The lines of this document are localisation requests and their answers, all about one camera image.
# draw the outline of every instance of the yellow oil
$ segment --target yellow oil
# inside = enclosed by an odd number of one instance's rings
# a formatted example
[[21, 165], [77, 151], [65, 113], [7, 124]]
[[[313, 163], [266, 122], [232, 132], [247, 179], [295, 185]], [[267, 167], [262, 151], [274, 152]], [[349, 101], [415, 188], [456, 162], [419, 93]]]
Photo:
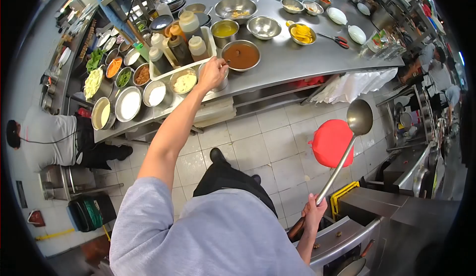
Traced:
[[219, 23], [216, 27], [213, 28], [213, 35], [217, 37], [229, 37], [237, 31], [235, 26], [232, 26], [229, 23]]

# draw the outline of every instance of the spoon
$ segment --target spoon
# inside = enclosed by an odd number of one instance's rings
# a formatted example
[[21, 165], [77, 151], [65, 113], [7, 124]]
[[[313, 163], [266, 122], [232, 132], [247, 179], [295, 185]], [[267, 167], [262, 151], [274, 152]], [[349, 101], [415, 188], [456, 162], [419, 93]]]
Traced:
[[[347, 110], [347, 124], [349, 125], [350, 130], [354, 133], [352, 139], [350, 140], [349, 145], [347, 146], [346, 152], [342, 156], [342, 159], [339, 161], [337, 168], [332, 173], [332, 176], [327, 181], [326, 185], [322, 189], [321, 193], [319, 193], [318, 198], [316, 199], [316, 206], [318, 206], [322, 200], [326, 197], [327, 192], [330, 190], [330, 187], [334, 183], [339, 174], [344, 162], [347, 159], [347, 156], [352, 150], [354, 146], [354, 142], [358, 136], [362, 136], [367, 134], [370, 129], [372, 128], [373, 124], [373, 115], [372, 109], [368, 105], [368, 103], [364, 100], [355, 100], [353, 101], [349, 109]], [[301, 217], [296, 224], [289, 229], [288, 238], [291, 240], [303, 227], [305, 221], [305, 217]]]

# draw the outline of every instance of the brown sauce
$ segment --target brown sauce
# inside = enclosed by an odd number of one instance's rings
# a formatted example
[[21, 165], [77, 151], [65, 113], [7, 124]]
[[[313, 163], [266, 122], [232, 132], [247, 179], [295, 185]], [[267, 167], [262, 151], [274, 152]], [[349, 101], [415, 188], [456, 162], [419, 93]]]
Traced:
[[224, 53], [223, 59], [234, 69], [247, 69], [258, 62], [258, 51], [246, 44], [231, 45]]

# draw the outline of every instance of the white wall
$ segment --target white wall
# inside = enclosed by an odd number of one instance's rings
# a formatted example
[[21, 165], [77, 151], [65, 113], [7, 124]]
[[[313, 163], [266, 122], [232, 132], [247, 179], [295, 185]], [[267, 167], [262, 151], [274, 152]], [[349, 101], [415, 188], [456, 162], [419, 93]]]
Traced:
[[[41, 94], [39, 79], [50, 64], [61, 37], [58, 28], [55, 27], [53, 15], [65, 1], [52, 0], [42, 12], [42, 15], [38, 17], [32, 33], [28, 36], [18, 58], [14, 61], [16, 62], [16, 70], [9, 76], [9, 82], [2, 85], [7, 90], [2, 104], [2, 155], [6, 155], [5, 160], [8, 163], [8, 172], [12, 179], [18, 207], [20, 207], [20, 201], [15, 181], [21, 180], [28, 204], [27, 209], [22, 209], [24, 218], [27, 219], [28, 214], [33, 209], [39, 209], [46, 224], [44, 227], [34, 227], [32, 224], [27, 224], [33, 237], [51, 235], [72, 228], [66, 212], [68, 203], [43, 198], [39, 175], [33, 173], [26, 165], [25, 156], [21, 149], [15, 151], [6, 144], [4, 138], [5, 125], [9, 119], [21, 123], [29, 107], [39, 104]], [[90, 233], [69, 233], [39, 241], [37, 244], [44, 256], [50, 256], [101, 235], [104, 235], [102, 228]]]

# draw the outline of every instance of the shredded carrot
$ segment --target shredded carrot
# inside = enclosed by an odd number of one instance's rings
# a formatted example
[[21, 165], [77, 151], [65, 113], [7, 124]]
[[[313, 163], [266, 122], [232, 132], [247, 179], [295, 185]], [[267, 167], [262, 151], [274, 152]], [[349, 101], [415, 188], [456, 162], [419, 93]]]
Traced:
[[119, 68], [120, 68], [121, 64], [122, 64], [122, 58], [121, 57], [117, 57], [116, 59], [111, 61], [111, 64], [109, 65], [108, 72], [107, 72], [106, 76], [108, 78], [112, 78], [117, 73], [117, 71], [119, 71]]

